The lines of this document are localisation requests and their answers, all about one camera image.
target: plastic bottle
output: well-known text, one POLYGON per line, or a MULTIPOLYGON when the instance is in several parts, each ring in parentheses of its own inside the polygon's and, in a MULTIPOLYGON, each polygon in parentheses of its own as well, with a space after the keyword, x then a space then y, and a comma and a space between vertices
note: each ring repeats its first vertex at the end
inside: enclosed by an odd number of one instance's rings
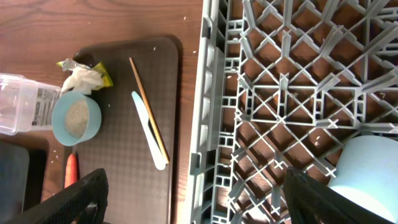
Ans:
POLYGON ((0 133, 51 130, 51 115, 59 99, 58 86, 0 73, 0 133))

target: powder in bowl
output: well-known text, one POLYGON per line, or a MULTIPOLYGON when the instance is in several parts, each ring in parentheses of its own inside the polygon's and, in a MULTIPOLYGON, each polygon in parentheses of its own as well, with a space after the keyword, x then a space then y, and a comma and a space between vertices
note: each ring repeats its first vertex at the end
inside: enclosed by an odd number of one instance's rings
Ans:
POLYGON ((87 128, 88 105, 86 100, 74 102, 65 117, 65 128, 73 137, 80 139, 87 128))

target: light blue cup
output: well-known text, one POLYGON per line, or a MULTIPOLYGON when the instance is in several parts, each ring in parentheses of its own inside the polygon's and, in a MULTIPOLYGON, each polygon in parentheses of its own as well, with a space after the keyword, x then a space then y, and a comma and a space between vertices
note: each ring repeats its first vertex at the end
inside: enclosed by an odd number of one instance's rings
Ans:
POLYGON ((74 146, 94 137, 101 126, 101 110, 91 98, 74 91, 61 96, 52 112, 52 129, 57 140, 64 146, 74 146), (88 122, 84 135, 78 139, 68 133, 65 127, 65 117, 71 105, 78 100, 86 100, 88 105, 88 122))
POLYGON ((380 136, 349 140, 329 187, 363 208, 398 223, 398 142, 380 136))

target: dark brown tray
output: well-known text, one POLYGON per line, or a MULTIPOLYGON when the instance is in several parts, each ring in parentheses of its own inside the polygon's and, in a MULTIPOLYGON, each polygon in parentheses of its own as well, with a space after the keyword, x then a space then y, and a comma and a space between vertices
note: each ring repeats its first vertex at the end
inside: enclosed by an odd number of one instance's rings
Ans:
POLYGON ((178 52, 168 38, 115 42, 81 49, 77 62, 103 62, 114 86, 94 91, 102 112, 99 133, 76 146, 80 175, 104 168, 109 181, 105 221, 170 223, 178 52), (165 170, 155 168, 134 102, 139 93, 129 57, 134 59, 170 156, 165 170))

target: wooden table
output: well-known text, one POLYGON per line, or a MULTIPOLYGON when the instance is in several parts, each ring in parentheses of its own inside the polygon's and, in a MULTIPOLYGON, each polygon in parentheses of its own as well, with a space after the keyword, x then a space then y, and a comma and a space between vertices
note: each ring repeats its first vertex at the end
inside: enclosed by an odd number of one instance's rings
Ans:
MULTIPOLYGON (((65 75, 56 62, 82 47, 109 41, 171 35, 180 40, 177 102, 178 147, 172 197, 173 223, 182 223, 187 184, 193 96, 201 25, 200 0, 3 0, 0 1, 0 72, 61 86, 65 75)), ((47 160, 42 200, 60 190, 63 147, 51 132, 0 139, 33 144, 46 139, 47 160)))

